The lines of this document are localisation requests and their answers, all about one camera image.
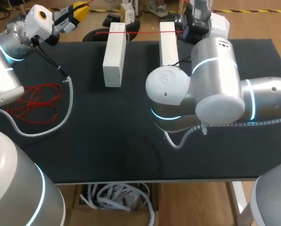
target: black tablecloth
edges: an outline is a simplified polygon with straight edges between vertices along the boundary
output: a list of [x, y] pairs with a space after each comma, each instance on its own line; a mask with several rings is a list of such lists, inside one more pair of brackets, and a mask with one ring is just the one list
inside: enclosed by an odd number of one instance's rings
[[[281, 59], [271, 40], [232, 40], [241, 79], [281, 77]], [[57, 132], [21, 137], [0, 117], [0, 131], [17, 143], [55, 183], [133, 180], [256, 178], [281, 163], [281, 124], [250, 128], [210, 128], [192, 134], [175, 151], [157, 128], [145, 91], [148, 74], [159, 66], [158, 42], [128, 42], [121, 88], [104, 86], [105, 42], [59, 43], [47, 53], [71, 76], [73, 110]], [[178, 42], [180, 58], [192, 46]], [[182, 65], [190, 73], [190, 64]], [[24, 86], [61, 83], [57, 69], [36, 53], [14, 67]], [[49, 125], [16, 120], [26, 133], [59, 124], [69, 103], [68, 85], [57, 102], [58, 119]], [[33, 112], [37, 119], [51, 109]], [[183, 133], [172, 135], [174, 140]]]

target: white block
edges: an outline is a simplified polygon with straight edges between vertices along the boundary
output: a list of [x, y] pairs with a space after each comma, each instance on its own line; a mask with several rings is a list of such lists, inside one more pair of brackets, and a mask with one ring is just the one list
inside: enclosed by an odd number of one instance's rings
[[175, 31], [174, 22], [160, 22], [159, 29], [161, 31], [159, 37], [160, 66], [173, 65], [179, 61], [175, 32], [168, 32]]
[[[110, 32], [125, 32], [125, 23], [111, 23]], [[110, 33], [108, 36], [103, 72], [106, 87], [121, 87], [126, 33]]]

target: box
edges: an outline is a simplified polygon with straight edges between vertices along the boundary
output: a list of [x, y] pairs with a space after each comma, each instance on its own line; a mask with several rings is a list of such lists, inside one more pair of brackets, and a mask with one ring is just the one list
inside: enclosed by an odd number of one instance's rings
[[[153, 206], [154, 211], [158, 211], [159, 209], [159, 201], [160, 201], [160, 184], [158, 183], [146, 183], [150, 190], [150, 200]], [[78, 185], [75, 193], [74, 199], [74, 209], [76, 210], [92, 210], [87, 204], [85, 204], [81, 198], [80, 194], [83, 194], [85, 198], [87, 198], [87, 186], [88, 185]], [[143, 206], [138, 208], [137, 211], [148, 211], [147, 206]]]
[[125, 23], [111, 23], [103, 62], [106, 87], [121, 87], [126, 51]]
[[162, 67], [167, 65], [173, 65], [179, 61], [176, 35], [174, 32], [174, 22], [160, 22], [159, 29], [161, 31], [159, 37], [160, 66]]
[[131, 2], [121, 4], [121, 22], [126, 25], [134, 22], [134, 8]]

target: white cable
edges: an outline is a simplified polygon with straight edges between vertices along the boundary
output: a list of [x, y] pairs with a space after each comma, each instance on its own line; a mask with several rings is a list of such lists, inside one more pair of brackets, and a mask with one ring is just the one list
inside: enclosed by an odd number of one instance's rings
[[[247, 126], [266, 126], [266, 125], [273, 125], [281, 123], [281, 118], [280, 119], [274, 119], [274, 120], [268, 120], [268, 121], [258, 121], [258, 122], [234, 122], [226, 125], [205, 125], [206, 127], [247, 127]], [[189, 129], [182, 137], [182, 140], [180, 141], [179, 145], [174, 144], [172, 139], [170, 138], [169, 134], [165, 131], [164, 135], [169, 142], [169, 144], [174, 148], [174, 149], [180, 149], [183, 147], [186, 139], [188, 136], [195, 132], [196, 130], [202, 129], [202, 125], [197, 125]]]
[[23, 133], [23, 132], [18, 128], [18, 126], [16, 125], [14, 119], [12, 118], [12, 116], [10, 116], [9, 113], [7, 113], [6, 111], [4, 111], [4, 110], [2, 110], [2, 109], [0, 109], [0, 113], [4, 114], [4, 115], [8, 118], [8, 120], [10, 120], [10, 122], [12, 123], [12, 125], [13, 125], [15, 131], [16, 131], [18, 134], [20, 134], [20, 135], [22, 135], [22, 136], [24, 136], [24, 137], [39, 137], [39, 136], [43, 136], [43, 135], [49, 134], [49, 133], [51, 133], [51, 132], [53, 132], [53, 131], [59, 129], [61, 126], [64, 125], [64, 123], [67, 121], [67, 119], [68, 119], [68, 117], [69, 117], [69, 115], [70, 115], [70, 113], [71, 113], [71, 109], [72, 109], [72, 106], [73, 106], [74, 91], [73, 91], [73, 84], [72, 84], [72, 82], [71, 82], [71, 78], [68, 76], [67, 79], [66, 79], [65, 81], [63, 81], [63, 82], [68, 82], [68, 85], [69, 85], [69, 107], [68, 107], [68, 111], [67, 111], [67, 113], [66, 113], [65, 118], [63, 119], [63, 121], [62, 121], [60, 124], [58, 124], [57, 126], [55, 126], [54, 128], [52, 128], [52, 129], [49, 129], [49, 130], [47, 130], [47, 131], [45, 131], [45, 132], [42, 132], [42, 133], [35, 133], [35, 134]]
[[[147, 191], [148, 194], [150, 193], [149, 188], [146, 184], [143, 184]], [[107, 191], [106, 196], [102, 196], [104, 191]], [[88, 200], [85, 199], [85, 197], [83, 197], [83, 195], [81, 194], [80, 197], [81, 199], [87, 204], [89, 205], [91, 208], [93, 209], [99, 209], [99, 210], [126, 210], [126, 211], [130, 211], [133, 207], [133, 205], [135, 204], [134, 202], [131, 204], [131, 206], [124, 206], [119, 204], [117, 201], [122, 200], [128, 193], [133, 193], [135, 194], [135, 198], [134, 200], [139, 200], [139, 196], [142, 195], [146, 202], [148, 204], [149, 207], [149, 211], [150, 211], [150, 222], [149, 222], [149, 226], [153, 226], [154, 224], [154, 211], [153, 211], [153, 206], [152, 203], [150, 201], [149, 195], [147, 195], [146, 193], [144, 193], [142, 190], [133, 187], [131, 185], [128, 184], [124, 184], [124, 183], [110, 183], [105, 185], [103, 188], [101, 188], [97, 195], [97, 202], [100, 205], [99, 207], [95, 206], [92, 202], [92, 197], [94, 196], [95, 192], [91, 191], [91, 184], [88, 185], [88, 191], [87, 191], [87, 196], [88, 196]]]

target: red wire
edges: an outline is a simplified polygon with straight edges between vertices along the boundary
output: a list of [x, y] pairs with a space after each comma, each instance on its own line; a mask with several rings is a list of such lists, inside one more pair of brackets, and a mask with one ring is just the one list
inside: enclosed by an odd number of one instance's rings
[[94, 0], [90, 0], [86, 3], [86, 5], [88, 6], [90, 3], [92, 3]]
[[[43, 88], [52, 88], [55, 90], [56, 95], [48, 100], [48, 101], [44, 101], [44, 102], [39, 102], [39, 97], [40, 97], [40, 91]], [[55, 102], [56, 100], [58, 100], [61, 95], [62, 95], [62, 88], [59, 84], [57, 83], [47, 83], [47, 84], [40, 84], [40, 85], [36, 85], [36, 86], [27, 86], [24, 87], [25, 92], [24, 94], [16, 101], [14, 108], [10, 108], [11, 105], [8, 104], [7, 106], [7, 112], [10, 115], [15, 116], [16, 118], [31, 123], [31, 124], [47, 124], [50, 123], [52, 121], [54, 121], [57, 116], [58, 116], [58, 109], [55, 105], [53, 105], [53, 102]], [[28, 98], [28, 100], [23, 99], [24, 97], [27, 96], [27, 94], [30, 93], [30, 96]], [[24, 118], [24, 116], [30, 112], [31, 110], [34, 110], [36, 108], [39, 107], [45, 107], [45, 106], [50, 106], [53, 107], [55, 109], [55, 115], [48, 121], [30, 121]]]

